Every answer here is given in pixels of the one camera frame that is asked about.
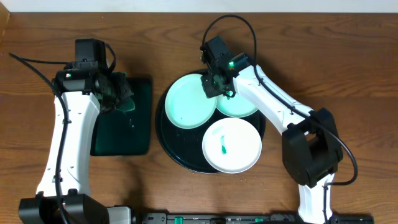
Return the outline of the large mint green plate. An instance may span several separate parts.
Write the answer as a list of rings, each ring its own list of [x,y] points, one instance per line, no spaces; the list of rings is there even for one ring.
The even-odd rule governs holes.
[[[182,129],[205,124],[213,115],[217,98],[207,98],[201,82],[202,75],[191,73],[176,80],[165,97],[165,113],[169,121]]]

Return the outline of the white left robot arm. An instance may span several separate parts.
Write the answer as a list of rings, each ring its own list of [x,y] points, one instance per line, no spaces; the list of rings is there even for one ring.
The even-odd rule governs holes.
[[[132,209],[106,207],[90,196],[89,160],[96,119],[116,109],[133,110],[126,74],[108,63],[109,44],[77,39],[75,60],[66,62],[53,80],[55,126],[49,158],[35,197],[23,198],[23,223],[132,223]]]

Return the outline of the green scouring sponge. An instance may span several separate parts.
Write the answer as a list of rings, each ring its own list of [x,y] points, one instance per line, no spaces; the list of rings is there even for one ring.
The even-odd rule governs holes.
[[[135,102],[131,97],[123,99],[116,105],[116,109],[122,112],[130,112],[135,110]]]

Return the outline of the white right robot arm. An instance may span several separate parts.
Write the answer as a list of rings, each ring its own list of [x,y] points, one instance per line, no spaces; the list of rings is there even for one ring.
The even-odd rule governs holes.
[[[206,96],[242,96],[275,126],[282,136],[284,167],[298,183],[299,217],[305,223],[328,223],[333,213],[330,192],[323,186],[333,180],[343,158],[333,115],[293,99],[245,53],[233,55],[220,37],[200,50],[208,67],[202,79]]]

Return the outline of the small mint green plate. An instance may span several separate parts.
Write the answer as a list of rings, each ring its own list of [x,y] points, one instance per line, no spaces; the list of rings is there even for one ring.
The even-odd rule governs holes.
[[[237,93],[234,97],[219,95],[216,98],[216,108],[229,117],[242,118],[252,115],[257,111],[256,106]]]

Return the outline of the white plate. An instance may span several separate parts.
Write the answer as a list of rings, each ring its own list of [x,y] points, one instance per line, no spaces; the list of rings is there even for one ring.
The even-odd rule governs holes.
[[[241,118],[224,118],[205,132],[202,151],[216,170],[237,174],[250,169],[262,152],[262,139],[257,129]]]

